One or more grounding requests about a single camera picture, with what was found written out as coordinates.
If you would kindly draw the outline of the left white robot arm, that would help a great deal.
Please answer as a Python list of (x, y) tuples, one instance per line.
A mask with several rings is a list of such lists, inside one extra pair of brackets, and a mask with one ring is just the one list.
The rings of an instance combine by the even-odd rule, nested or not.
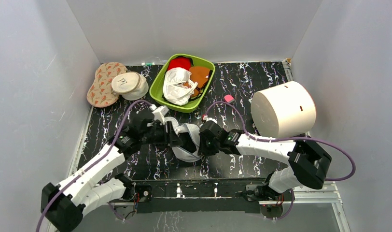
[(58, 231), (71, 232), (88, 213), (106, 203), (137, 201), (140, 194), (135, 181), (124, 174), (108, 181), (103, 178), (143, 145), (181, 146), (178, 125), (161, 107), (133, 116), (128, 124), (121, 122), (116, 134), (88, 163), (60, 183), (48, 183), (42, 189), (42, 216)]

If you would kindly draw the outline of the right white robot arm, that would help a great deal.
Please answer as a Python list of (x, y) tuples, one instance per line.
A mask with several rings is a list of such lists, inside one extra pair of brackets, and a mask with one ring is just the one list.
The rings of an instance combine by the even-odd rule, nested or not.
[(257, 156), (282, 162), (287, 168), (270, 174), (263, 186), (264, 196), (276, 200), (283, 192), (298, 186), (322, 189), (331, 164), (331, 156), (310, 139), (275, 142), (271, 138), (250, 138), (242, 130), (225, 131), (214, 121), (207, 121), (199, 131), (199, 154)]

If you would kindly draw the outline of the white bra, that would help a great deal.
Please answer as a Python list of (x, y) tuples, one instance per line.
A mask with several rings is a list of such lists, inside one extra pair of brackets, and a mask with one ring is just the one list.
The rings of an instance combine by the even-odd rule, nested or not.
[(191, 72), (183, 68), (173, 68), (165, 73), (163, 84), (164, 98), (175, 105), (189, 102), (197, 83), (190, 80)]

